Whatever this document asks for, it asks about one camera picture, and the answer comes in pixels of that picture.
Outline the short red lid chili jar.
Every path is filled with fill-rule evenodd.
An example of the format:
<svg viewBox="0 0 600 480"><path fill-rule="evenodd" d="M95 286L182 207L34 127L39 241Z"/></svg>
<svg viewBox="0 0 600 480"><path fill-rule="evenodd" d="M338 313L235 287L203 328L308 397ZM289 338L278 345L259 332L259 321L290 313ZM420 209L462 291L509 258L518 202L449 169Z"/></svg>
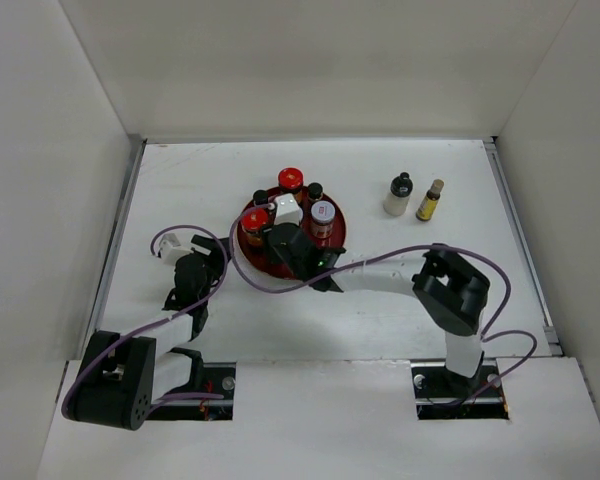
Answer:
<svg viewBox="0 0 600 480"><path fill-rule="evenodd" d="M247 245L252 249L264 247L263 231L270 224L270 215L266 208L255 208L244 214L240 225Z"/></svg>

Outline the small black cap spice jar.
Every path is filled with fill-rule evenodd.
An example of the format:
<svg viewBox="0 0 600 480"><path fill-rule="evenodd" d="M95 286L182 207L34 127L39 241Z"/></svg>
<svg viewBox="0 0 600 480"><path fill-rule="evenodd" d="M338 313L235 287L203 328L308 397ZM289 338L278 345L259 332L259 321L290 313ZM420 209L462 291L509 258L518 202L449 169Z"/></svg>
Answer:
<svg viewBox="0 0 600 480"><path fill-rule="evenodd" d="M312 182L307 186L307 199L310 205L321 201L324 196L323 186L318 182Z"/></svg>

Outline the black cap pepper jar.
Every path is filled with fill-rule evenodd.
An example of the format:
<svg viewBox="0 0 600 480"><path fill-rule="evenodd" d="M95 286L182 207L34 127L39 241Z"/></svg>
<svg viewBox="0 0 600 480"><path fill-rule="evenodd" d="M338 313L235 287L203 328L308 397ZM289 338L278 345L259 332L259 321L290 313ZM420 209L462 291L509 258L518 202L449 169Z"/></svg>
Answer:
<svg viewBox="0 0 600 480"><path fill-rule="evenodd" d="M252 195L252 206L270 211L272 209L269 201L269 195L266 190L256 190Z"/></svg>

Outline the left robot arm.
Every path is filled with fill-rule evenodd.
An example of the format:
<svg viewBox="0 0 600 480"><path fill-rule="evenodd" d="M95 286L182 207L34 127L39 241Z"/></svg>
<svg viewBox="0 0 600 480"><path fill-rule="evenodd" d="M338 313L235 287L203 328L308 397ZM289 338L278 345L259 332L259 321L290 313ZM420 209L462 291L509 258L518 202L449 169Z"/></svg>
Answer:
<svg viewBox="0 0 600 480"><path fill-rule="evenodd" d="M67 420L137 430L156 411L191 402L208 419L229 396L188 348L208 319L208 303L224 280L229 241L196 235L174 267L174 284L157 319L129 333L98 330L61 404Z"/></svg>

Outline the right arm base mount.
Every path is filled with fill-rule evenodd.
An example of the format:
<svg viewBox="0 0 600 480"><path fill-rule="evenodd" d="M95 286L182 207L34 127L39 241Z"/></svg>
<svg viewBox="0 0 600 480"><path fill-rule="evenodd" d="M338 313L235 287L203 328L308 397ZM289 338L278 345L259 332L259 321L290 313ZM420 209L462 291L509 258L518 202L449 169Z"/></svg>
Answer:
<svg viewBox="0 0 600 480"><path fill-rule="evenodd" d="M412 363L418 419L508 420L508 406L498 374L494 360L485 360L470 379L448 371L442 361Z"/></svg>

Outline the yellow label gold cap bottle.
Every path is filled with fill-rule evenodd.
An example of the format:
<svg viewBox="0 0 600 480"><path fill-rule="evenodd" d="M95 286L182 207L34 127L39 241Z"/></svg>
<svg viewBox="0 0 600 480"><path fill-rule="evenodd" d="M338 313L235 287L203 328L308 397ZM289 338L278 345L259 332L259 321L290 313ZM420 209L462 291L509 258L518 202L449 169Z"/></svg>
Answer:
<svg viewBox="0 0 600 480"><path fill-rule="evenodd" d="M423 200L416 211L416 218L418 220L423 222L431 220L437 208L443 188L443 180L435 179L432 182L430 188L425 193L425 196L423 197Z"/></svg>

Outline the grey lid sauce jar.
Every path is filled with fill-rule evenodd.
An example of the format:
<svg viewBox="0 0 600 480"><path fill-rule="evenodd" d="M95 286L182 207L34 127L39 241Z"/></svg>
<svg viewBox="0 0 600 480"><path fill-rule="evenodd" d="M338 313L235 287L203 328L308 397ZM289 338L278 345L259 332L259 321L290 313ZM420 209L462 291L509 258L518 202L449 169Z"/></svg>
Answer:
<svg viewBox="0 0 600 480"><path fill-rule="evenodd" d="M315 202L310 210L310 232L320 240L331 236L336 218L336 208L326 200Z"/></svg>

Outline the tall red lid chili jar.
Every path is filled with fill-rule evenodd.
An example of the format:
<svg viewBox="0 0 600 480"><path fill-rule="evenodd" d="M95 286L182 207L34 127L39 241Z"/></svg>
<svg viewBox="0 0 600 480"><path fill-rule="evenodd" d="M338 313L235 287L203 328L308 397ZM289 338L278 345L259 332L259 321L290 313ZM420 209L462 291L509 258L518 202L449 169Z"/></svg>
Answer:
<svg viewBox="0 0 600 480"><path fill-rule="evenodd" d="M304 175L295 167L283 168L278 173L278 187L285 194L297 195L302 192L304 186Z"/></svg>

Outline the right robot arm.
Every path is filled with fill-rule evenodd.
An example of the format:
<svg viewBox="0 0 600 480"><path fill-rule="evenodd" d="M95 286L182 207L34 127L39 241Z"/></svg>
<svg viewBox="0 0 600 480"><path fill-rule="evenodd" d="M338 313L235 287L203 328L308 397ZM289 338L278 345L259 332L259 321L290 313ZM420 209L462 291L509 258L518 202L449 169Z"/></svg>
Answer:
<svg viewBox="0 0 600 480"><path fill-rule="evenodd" d="M479 385L484 358L479 328L490 281L459 253L435 244L425 249L422 263L392 257L338 267L343 248L319 247L294 224L271 227L264 242L272 263L285 265L293 278L317 291L372 291L417 299L445 333L446 388L463 396Z"/></svg>

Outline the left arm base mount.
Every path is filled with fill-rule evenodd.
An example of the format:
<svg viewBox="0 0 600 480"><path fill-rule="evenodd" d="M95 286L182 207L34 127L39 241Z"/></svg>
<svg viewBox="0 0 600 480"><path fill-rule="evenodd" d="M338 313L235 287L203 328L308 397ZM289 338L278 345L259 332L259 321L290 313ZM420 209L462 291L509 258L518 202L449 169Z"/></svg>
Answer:
<svg viewBox="0 0 600 480"><path fill-rule="evenodd" d="M151 421L231 421L234 412L237 369L235 363L205 363L193 379L162 397L148 416Z"/></svg>

